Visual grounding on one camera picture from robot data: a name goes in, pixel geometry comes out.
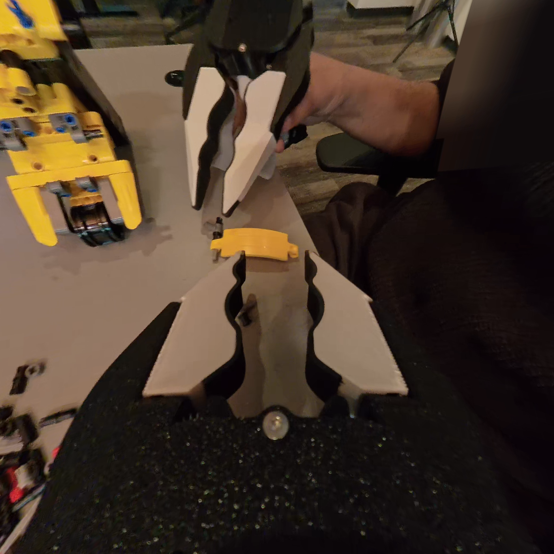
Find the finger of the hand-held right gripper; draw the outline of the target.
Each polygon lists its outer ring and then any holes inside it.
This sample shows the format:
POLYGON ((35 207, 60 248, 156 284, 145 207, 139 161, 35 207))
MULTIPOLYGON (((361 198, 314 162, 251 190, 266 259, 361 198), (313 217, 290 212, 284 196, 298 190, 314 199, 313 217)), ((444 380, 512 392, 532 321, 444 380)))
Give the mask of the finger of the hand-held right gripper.
POLYGON ((184 119, 192 208, 205 200, 214 167, 226 171, 234 156, 235 94, 215 67, 201 67, 184 119))
POLYGON ((222 213, 229 217, 274 154, 271 130, 286 74, 268 70, 255 79, 237 78, 238 106, 244 121, 233 141, 233 156, 223 177, 222 213))

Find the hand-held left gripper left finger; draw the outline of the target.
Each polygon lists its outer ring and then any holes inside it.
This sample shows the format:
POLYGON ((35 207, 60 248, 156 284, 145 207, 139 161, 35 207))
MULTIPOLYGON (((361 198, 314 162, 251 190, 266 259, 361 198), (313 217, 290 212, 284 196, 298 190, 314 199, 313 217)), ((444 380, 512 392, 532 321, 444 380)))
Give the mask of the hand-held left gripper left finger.
POLYGON ((192 287, 180 305, 143 389, 143 397, 229 399, 246 374, 242 332, 246 256, 239 252, 192 287))

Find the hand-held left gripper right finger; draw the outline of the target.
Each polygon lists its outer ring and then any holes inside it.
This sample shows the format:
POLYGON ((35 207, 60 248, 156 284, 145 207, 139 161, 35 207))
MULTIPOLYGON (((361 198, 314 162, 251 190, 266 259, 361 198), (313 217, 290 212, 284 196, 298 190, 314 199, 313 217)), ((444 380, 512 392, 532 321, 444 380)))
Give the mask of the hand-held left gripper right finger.
POLYGON ((316 253, 304 256, 308 285, 305 377, 318 398, 407 396, 408 386, 372 310, 372 299, 316 253))

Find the yellow curved panel piece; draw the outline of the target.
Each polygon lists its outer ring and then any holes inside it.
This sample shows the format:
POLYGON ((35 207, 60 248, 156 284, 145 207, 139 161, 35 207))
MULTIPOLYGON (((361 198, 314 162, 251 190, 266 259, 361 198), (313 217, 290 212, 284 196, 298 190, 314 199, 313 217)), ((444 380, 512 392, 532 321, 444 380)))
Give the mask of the yellow curved panel piece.
POLYGON ((287 261, 299 257, 298 245, 286 233, 261 228, 233 228, 212 239, 211 250, 223 258, 243 252, 249 258, 287 261))

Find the pile of toy brick pieces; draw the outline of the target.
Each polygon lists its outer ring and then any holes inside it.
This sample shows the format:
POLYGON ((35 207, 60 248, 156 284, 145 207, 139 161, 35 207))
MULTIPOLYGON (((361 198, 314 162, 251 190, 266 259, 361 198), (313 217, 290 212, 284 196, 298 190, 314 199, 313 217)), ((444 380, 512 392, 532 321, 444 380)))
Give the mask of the pile of toy brick pieces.
POLYGON ((74 419, 78 411, 54 412, 36 423, 30 414, 16 415, 12 406, 1 406, 1 553, 15 543, 25 507, 45 488, 48 459, 35 444, 40 431, 74 419))

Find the person's right forearm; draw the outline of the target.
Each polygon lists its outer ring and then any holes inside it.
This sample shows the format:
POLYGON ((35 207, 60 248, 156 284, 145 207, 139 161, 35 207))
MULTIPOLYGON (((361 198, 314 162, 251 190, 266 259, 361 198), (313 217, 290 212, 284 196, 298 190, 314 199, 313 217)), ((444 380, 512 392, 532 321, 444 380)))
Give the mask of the person's right forearm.
POLYGON ((333 124, 353 138, 398 156, 431 146, 439 122, 439 89, 352 65, 343 67, 341 102, 333 124))

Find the person's right hand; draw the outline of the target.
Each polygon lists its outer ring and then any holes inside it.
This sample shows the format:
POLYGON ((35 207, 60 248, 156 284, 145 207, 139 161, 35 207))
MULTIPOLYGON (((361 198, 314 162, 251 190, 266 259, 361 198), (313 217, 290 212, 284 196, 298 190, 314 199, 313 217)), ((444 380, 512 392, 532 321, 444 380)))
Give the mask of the person's right hand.
POLYGON ((312 52, 310 54, 308 88, 302 99, 285 119, 275 152, 285 149, 284 134, 300 124, 306 126, 328 121, 343 102, 343 78, 347 65, 343 62, 312 52))

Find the black office chair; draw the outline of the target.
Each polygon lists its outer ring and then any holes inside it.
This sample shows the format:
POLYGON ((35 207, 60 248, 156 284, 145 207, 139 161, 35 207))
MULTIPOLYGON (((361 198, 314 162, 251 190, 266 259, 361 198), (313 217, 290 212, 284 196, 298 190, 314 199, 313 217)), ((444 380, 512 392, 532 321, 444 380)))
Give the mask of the black office chair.
POLYGON ((340 133, 318 142, 316 160, 325 172, 377 176, 377 186, 395 196, 409 178, 436 176, 442 145, 442 140, 435 140, 422 155, 398 156, 340 133))

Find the black block stand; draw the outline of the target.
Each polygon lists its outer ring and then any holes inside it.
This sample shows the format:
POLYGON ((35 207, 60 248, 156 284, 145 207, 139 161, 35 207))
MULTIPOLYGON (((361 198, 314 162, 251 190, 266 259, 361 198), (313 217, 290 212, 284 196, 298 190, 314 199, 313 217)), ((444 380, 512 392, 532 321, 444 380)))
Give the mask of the black block stand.
POLYGON ((64 79, 64 84, 69 87, 88 111, 100 114, 104 126, 113 139, 116 148, 129 146, 128 135, 119 114, 108 101, 87 68, 80 61, 70 43, 67 41, 56 41, 55 45, 59 51, 61 61, 58 63, 58 66, 64 79))

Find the yellow toy brick model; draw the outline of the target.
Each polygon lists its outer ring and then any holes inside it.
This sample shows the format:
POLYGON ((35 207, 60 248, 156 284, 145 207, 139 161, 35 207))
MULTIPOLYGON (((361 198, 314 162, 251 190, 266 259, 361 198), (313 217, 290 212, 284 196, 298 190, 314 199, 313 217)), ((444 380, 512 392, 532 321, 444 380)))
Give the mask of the yellow toy brick model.
POLYGON ((56 41, 67 41, 55 1, 1 1, 1 151, 6 181, 34 239, 71 233, 91 247, 121 242, 142 222, 131 161, 119 159, 100 114, 64 84, 56 41))

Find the black pin with grey bush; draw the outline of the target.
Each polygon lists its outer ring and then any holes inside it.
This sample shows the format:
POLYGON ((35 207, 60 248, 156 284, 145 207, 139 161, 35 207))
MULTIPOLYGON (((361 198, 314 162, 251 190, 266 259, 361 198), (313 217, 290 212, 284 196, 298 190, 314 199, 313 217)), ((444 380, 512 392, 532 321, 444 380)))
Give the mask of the black pin with grey bush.
POLYGON ((9 392, 10 396, 22 395, 29 382, 41 376, 46 368, 45 361, 34 361, 24 365, 21 365, 17 368, 14 378, 12 380, 12 386, 9 392))

